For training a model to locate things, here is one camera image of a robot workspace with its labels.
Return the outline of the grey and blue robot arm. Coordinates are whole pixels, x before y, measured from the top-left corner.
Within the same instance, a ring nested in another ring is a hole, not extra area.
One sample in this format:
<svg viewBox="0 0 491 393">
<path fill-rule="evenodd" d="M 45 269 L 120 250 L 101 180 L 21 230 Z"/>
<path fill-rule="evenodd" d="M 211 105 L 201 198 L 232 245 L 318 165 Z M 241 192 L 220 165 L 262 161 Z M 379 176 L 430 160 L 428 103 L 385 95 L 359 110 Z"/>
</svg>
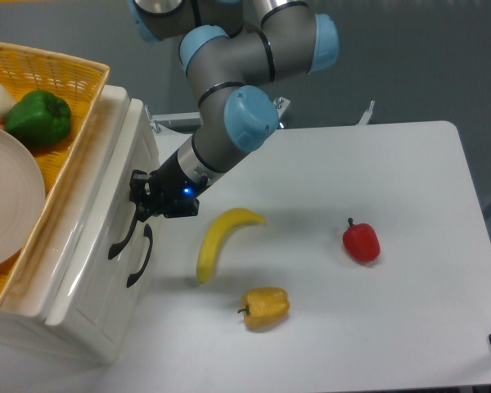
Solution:
<svg viewBox="0 0 491 393">
<path fill-rule="evenodd" d="M 195 215 L 198 197 L 279 125 L 262 86 L 332 66 L 336 25 L 305 1 L 257 1 L 259 24 L 247 25 L 240 1 L 132 1 L 141 34 L 179 37 L 178 55 L 197 100 L 201 125 L 160 167 L 134 171 L 135 219 Z"/>
</svg>

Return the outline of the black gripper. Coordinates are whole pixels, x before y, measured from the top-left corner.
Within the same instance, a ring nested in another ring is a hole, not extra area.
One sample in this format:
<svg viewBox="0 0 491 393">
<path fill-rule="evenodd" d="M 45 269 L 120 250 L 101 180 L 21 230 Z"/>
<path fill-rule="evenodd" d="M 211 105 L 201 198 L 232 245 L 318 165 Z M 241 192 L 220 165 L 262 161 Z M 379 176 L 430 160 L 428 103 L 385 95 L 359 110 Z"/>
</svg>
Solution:
<svg viewBox="0 0 491 393">
<path fill-rule="evenodd" d="M 134 169 L 129 187 L 130 201 L 135 205 L 134 217 L 139 222 L 159 215 L 165 218 L 198 215 L 198 189 L 181 169 L 177 153 L 150 174 Z"/>
</svg>

